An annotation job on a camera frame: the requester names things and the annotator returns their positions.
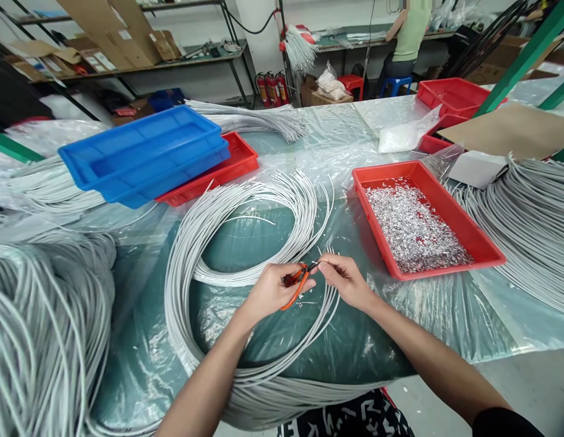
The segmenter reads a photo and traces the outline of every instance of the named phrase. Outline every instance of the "floor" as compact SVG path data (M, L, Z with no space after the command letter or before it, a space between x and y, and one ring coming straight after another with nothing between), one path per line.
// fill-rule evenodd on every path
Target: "floor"
M564 437L564 350L528 353L477 367L515 411L545 437ZM388 392L417 437L472 435L468 425L419 376L394 382ZM221 423L215 436L276 437L276 431L248 433Z

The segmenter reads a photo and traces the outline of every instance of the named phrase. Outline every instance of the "silver metal scrap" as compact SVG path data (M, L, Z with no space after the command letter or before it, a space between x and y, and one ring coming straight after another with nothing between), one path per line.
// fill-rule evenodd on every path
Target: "silver metal scrap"
M424 194L409 184L409 178L392 178L365 192L403 273L474 262Z

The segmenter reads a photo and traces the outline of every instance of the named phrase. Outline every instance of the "red fire extinguisher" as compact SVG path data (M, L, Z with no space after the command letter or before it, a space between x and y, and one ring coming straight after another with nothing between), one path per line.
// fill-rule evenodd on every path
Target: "red fire extinguisher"
M268 91L270 92L270 99L274 106L281 106L282 99L280 99L280 90L277 88L277 81L271 72L267 72L265 75L265 83L268 86Z
M263 75L263 73L259 73L256 78L256 86L257 89L259 90L259 96L262 99L262 103L265 107L269 107L270 106L270 99L268 98L268 91L266 89L266 83L265 83L265 76Z
M288 104L288 87L286 86L286 76L284 76L284 73L279 72L276 75L276 80L277 80L277 88L280 91L280 98L282 99L282 103L283 104Z

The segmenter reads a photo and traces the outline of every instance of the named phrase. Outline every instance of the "hand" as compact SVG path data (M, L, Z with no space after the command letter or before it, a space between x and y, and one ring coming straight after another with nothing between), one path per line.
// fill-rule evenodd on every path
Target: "hand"
M351 307L365 311L378 298L363 279L352 258L325 253L319 261L317 269L322 272L326 282L336 287L341 298Z
M268 264L240 310L254 325L264 317L275 313L292 299L300 285L296 283L286 287L283 281L284 276L297 273L301 268L300 264ZM308 278L302 287L302 293L315 285L316 281Z

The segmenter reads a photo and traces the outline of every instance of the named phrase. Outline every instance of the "orange scissors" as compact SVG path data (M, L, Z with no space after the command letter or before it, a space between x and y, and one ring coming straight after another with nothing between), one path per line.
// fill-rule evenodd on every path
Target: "orange scissors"
M298 289L296 290L296 292L294 293L294 296L292 297L292 299L286 304L284 305L282 308L280 308L280 310L285 311L287 310L289 307L292 306L292 303L294 303L296 301L296 299L298 298L298 296L300 295L300 293L302 292L302 289L304 288L304 284L306 283L306 280L308 279L308 276L310 276L310 272L317 267L319 264L318 261L314 261L312 264L310 265L306 265L304 263L300 263L300 266L302 266L302 268L300 270L298 270L298 272L296 274L293 275L286 275L284 277L284 284L286 287L292 286L295 283L298 283L298 281L300 282L300 285L298 286Z

